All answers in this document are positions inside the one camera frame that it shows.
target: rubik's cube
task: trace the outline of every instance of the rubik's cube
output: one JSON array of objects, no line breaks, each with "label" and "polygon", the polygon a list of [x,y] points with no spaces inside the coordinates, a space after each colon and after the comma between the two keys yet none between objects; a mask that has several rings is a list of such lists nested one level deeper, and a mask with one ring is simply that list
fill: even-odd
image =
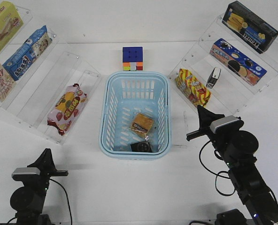
[{"label": "rubik's cube", "polygon": [[143,70],[143,47],[123,47],[122,64],[124,71]]}]

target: acrylic display stand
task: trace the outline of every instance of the acrylic display stand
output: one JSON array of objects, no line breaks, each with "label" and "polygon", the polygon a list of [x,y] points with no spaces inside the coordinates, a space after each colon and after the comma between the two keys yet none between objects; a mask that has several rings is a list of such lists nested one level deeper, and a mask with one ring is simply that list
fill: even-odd
[{"label": "acrylic display stand", "polygon": [[[197,43],[174,68],[169,78],[171,80],[171,86],[196,111],[195,106],[183,95],[175,84],[174,79],[177,77],[179,69],[189,69],[206,86],[213,68],[221,68],[218,81],[212,89],[209,89],[212,95],[206,108],[212,112],[235,114],[241,108],[247,106],[248,101],[256,93],[261,92],[264,87],[268,86],[270,81],[278,75],[278,40],[275,40],[266,52],[259,54],[222,24],[222,17],[223,15],[220,15],[213,21]],[[220,38],[225,39],[267,70],[267,73],[255,86],[248,84],[209,54],[213,43]]]},{"label": "acrylic display stand", "polygon": [[[29,10],[17,9],[24,25],[0,53],[0,63],[5,62],[36,29],[46,25],[32,17]],[[74,83],[78,83],[90,99],[100,81],[100,74],[73,54],[69,45],[60,40],[48,25],[47,32],[52,43],[16,82],[7,98],[0,102],[0,110],[16,116],[19,124],[27,124],[30,130],[35,129],[46,139],[63,143],[73,124],[69,132],[61,136],[55,127],[47,125],[48,113],[65,93],[66,87]]]}]

